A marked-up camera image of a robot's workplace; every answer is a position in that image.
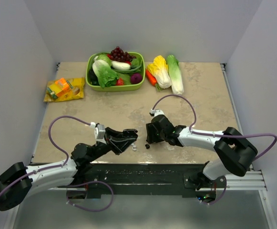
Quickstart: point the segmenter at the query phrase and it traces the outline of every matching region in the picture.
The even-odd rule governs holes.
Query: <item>table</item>
[[[62,62],[56,78],[84,77],[86,65],[87,62]],[[237,127],[220,64],[181,62],[180,68],[185,88],[183,96],[193,104],[197,114],[195,129],[217,131],[228,126]],[[65,155],[50,143],[47,134],[50,122],[60,115],[73,115],[115,130],[138,130],[137,151],[129,148],[119,156],[110,152],[96,163],[205,163],[217,159],[215,152],[171,146],[166,142],[145,148],[145,124],[152,119],[150,109],[159,98],[171,93],[171,88],[157,92],[147,79],[139,90],[130,92],[96,92],[85,85],[83,99],[48,104],[32,162],[51,163],[65,159]],[[189,105],[180,98],[166,98],[157,109],[163,110],[173,125],[189,126],[193,122]],[[78,143],[95,143],[91,128],[66,118],[53,125],[51,135],[57,145],[69,154]]]

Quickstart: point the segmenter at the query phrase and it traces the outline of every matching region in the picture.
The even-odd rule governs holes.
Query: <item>gray floor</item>
[[[49,190],[25,200],[14,229],[267,229],[258,191],[228,191],[212,206],[179,196],[116,196],[104,212],[66,205],[66,191]],[[110,196],[82,202],[103,207]]]

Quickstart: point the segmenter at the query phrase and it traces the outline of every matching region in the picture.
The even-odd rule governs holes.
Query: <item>bunch of grapes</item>
[[[136,58],[136,56],[131,56],[128,52],[123,52],[119,46],[116,47],[116,49],[112,50],[110,54],[108,54],[108,57],[112,61],[119,61],[119,62],[126,62],[126,61],[132,61]]]

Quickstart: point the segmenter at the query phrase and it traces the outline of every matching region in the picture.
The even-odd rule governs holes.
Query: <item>yellow package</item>
[[[44,102],[61,102],[68,101],[73,99],[82,99],[83,98],[83,87],[84,87],[84,78],[74,78],[74,79],[65,79],[72,85],[72,89],[64,93],[61,97],[53,99],[46,90],[44,97]],[[54,84],[57,80],[48,81],[47,88]]]

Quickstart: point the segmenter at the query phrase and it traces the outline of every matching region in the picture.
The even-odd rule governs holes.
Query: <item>snack bag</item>
[[[48,81],[44,102],[61,102],[83,98],[84,78],[63,79],[69,87],[64,92],[55,94],[52,91],[57,88],[57,82],[60,80]]]

